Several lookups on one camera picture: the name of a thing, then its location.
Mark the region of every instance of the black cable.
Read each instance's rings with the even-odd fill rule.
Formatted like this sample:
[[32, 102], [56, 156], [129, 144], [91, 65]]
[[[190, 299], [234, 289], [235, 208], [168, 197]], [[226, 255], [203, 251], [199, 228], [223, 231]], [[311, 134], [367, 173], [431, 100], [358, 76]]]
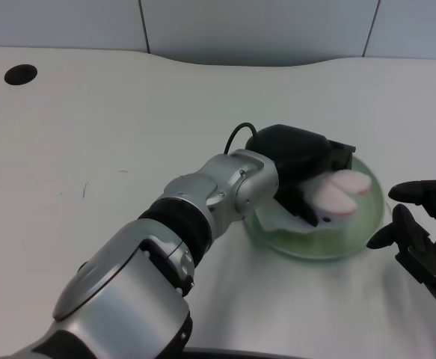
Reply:
[[254, 142], [257, 141], [257, 131], [256, 131], [256, 128], [252, 125], [252, 123], [249, 123], [249, 122], [241, 123], [240, 125], [238, 125], [238, 126], [234, 129], [233, 133], [231, 133], [231, 136], [230, 136], [229, 140], [227, 140], [226, 147], [224, 148], [224, 154], [225, 154], [225, 155], [227, 155], [227, 153], [230, 151], [231, 144], [232, 144], [233, 139], [235, 138], [236, 134], [237, 134], [237, 133], [239, 132], [239, 130], [242, 129], [243, 127], [248, 127], [248, 128], [251, 130], [251, 132], [253, 133], [253, 139], [254, 139]]

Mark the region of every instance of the table surface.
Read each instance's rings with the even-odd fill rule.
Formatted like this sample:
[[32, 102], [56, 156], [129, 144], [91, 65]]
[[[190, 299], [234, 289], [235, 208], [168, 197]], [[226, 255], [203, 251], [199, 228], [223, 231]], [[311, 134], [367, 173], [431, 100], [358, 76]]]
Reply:
[[[7, 85], [17, 64], [36, 66], [37, 78]], [[0, 355], [37, 339], [78, 267], [245, 121], [353, 144], [385, 191], [435, 179], [436, 61], [216, 67], [139, 52], [0, 48]], [[234, 224], [197, 268], [189, 345], [436, 358], [436, 302], [395, 253], [302, 262]]]

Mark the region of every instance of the pink object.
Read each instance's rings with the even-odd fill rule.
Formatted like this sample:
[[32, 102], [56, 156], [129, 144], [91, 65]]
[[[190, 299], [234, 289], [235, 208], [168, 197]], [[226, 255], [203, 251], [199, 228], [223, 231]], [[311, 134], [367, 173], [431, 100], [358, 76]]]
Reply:
[[326, 181], [317, 189], [312, 199], [313, 205], [330, 215], [352, 215], [357, 204], [331, 181]]
[[347, 194], [365, 194], [372, 185], [369, 176], [351, 170], [337, 171], [331, 175], [330, 181]]

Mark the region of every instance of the silver robotic arm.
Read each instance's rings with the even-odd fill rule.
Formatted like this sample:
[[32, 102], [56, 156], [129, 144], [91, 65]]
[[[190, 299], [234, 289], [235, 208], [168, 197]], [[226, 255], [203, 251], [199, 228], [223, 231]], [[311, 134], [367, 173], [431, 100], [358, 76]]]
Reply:
[[230, 224], [279, 187], [274, 162], [250, 150], [212, 157], [171, 181], [138, 220], [85, 263], [50, 329], [10, 358], [172, 358], [191, 335], [183, 299], [194, 268]]

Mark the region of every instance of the black cylinder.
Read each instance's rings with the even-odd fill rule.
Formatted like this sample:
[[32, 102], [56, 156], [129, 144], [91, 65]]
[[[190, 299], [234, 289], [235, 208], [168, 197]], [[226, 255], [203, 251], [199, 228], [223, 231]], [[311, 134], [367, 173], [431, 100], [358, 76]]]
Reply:
[[188, 246], [194, 267], [211, 245], [211, 229], [201, 211], [178, 198], [158, 200], [140, 218], [154, 219], [175, 232]]

